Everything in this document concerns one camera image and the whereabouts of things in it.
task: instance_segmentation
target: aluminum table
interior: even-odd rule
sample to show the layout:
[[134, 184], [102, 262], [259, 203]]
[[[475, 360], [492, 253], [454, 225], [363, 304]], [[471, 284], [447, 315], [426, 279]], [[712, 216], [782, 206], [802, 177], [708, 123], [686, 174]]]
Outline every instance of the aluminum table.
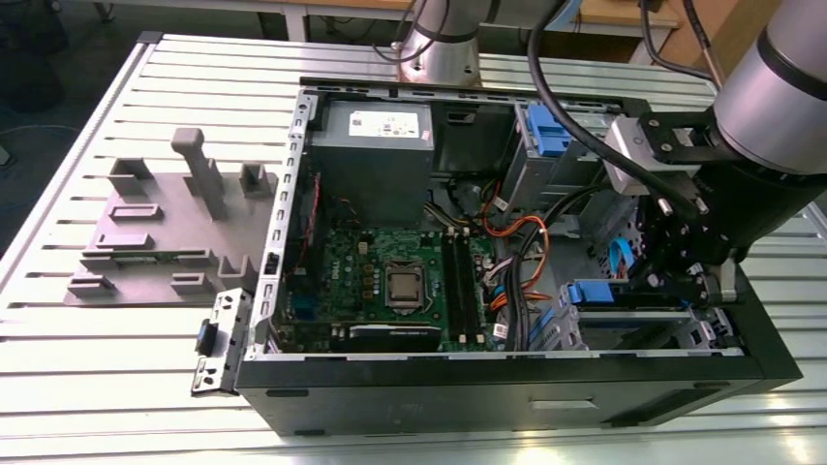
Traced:
[[[164, 36], [136, 45], [0, 262], [0, 460], [332, 463], [827, 462], [827, 244], [808, 208], [743, 266], [804, 378], [654, 428], [279, 438], [243, 398], [190, 398], [207, 308], [71, 308], [63, 294], [104, 212], [118, 157], [186, 171], [170, 138], [199, 126], [223, 171], [279, 173], [302, 75], [392, 80], [367, 47]], [[484, 86], [531, 88], [486, 55]], [[658, 68], [547, 60], [558, 91], [702, 110], [710, 86]]]

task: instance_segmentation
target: silver chassis frame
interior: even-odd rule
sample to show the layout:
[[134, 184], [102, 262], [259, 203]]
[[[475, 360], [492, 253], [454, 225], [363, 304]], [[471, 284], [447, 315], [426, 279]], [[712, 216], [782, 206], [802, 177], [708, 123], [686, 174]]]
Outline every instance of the silver chassis frame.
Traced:
[[[383, 83], [378, 82], [376, 87], [383, 87]], [[292, 213], [294, 197], [296, 193], [296, 179], [299, 177], [299, 169], [302, 165], [302, 159], [307, 155], [306, 151], [306, 131], [308, 121], [312, 120], [316, 112], [318, 97], [310, 94], [310, 91], [318, 92], [338, 92], [352, 93], [360, 96], [378, 97], [386, 100], [394, 100], [390, 95], [388, 88], [371, 88], [371, 87], [335, 87], [330, 86], [312, 86], [306, 85], [300, 88], [296, 107], [294, 110], [292, 124], [288, 132], [288, 145], [290, 145], [290, 157], [286, 161], [286, 170], [280, 182], [278, 183], [278, 190], [275, 194], [275, 201], [272, 204], [272, 214], [270, 216], [268, 236], [266, 243], [266, 250], [263, 254], [263, 260], [259, 270], [262, 271], [259, 277], [259, 284], [256, 286], [256, 293], [254, 297], [252, 314], [248, 321], [247, 337], [244, 342], [244, 361], [306, 361], [314, 357], [328, 357], [327, 354], [268, 354], [266, 353], [267, 343], [256, 342], [256, 338], [251, 337], [255, 334], [259, 324], [270, 319], [275, 313], [278, 289], [280, 286], [280, 277], [283, 272], [283, 256], [287, 244], [287, 234], [290, 226], [290, 218]], [[528, 99], [518, 96], [503, 97], [498, 94], [492, 98], [491, 94], [484, 90], [468, 91], [468, 90], [439, 90], [434, 89], [428, 92], [430, 95], [423, 95], [422, 91], [412, 91], [407, 89], [396, 89], [396, 99], [404, 101], [448, 101], [463, 103], [487, 103], [494, 105], [519, 106], [534, 103], [540, 103], [536, 99]], [[595, 112], [596, 110], [606, 111], [608, 105], [603, 108], [596, 107], [592, 103], [587, 106], [579, 106], [575, 103], [563, 103], [563, 106], [576, 111], [578, 109]], [[274, 274], [264, 274], [266, 264], [271, 255], [278, 256], [278, 267]], [[712, 353], [720, 354], [727, 357], [743, 356], [740, 349], [730, 348], [723, 350], [646, 350], [646, 351], [610, 351], [611, 353], [628, 353], [635, 354], [638, 357], [698, 357], [700, 354], [710, 355]], [[575, 352], [527, 352], [527, 353], [434, 353], [434, 354], [338, 354], [338, 357], [346, 357], [347, 360], [394, 360], [394, 359], [410, 359], [412, 357], [448, 357], [448, 359], [499, 359], [507, 358], [514, 355], [542, 355], [546, 358], [592, 358], [600, 356], [600, 351], [575, 351]]]

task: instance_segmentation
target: metal screw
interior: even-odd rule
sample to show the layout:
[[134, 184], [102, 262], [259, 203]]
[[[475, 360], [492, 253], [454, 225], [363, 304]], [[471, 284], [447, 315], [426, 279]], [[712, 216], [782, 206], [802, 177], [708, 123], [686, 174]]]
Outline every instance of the metal screw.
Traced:
[[655, 273], [651, 273], [648, 276], [646, 276], [646, 282], [652, 288], [660, 287], [660, 278]]

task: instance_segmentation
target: metal bracket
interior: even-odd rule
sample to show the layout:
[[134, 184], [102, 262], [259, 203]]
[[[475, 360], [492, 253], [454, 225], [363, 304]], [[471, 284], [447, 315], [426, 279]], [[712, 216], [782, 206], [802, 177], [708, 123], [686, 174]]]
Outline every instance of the metal bracket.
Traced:
[[202, 323], [195, 344], [200, 357], [190, 390], [192, 397], [238, 395], [235, 377], [252, 308], [252, 296], [243, 289], [216, 295], [216, 303], [210, 318]]

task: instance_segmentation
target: ram slot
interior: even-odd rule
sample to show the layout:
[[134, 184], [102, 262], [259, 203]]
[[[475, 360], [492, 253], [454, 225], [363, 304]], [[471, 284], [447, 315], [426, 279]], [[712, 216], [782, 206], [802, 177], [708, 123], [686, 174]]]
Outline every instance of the ram slot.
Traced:
[[476, 341], [479, 334], [479, 313], [476, 308], [475, 261], [468, 246], [468, 237], [459, 236], [454, 243], [455, 261], [459, 271], [459, 293], [463, 302], [463, 334], [468, 342]]
[[442, 236], [442, 271], [444, 280], [444, 300], [448, 310], [448, 336], [451, 340], [459, 340], [466, 334], [466, 319], [463, 301], [460, 299], [459, 269], [456, 253], [454, 250], [455, 236]]

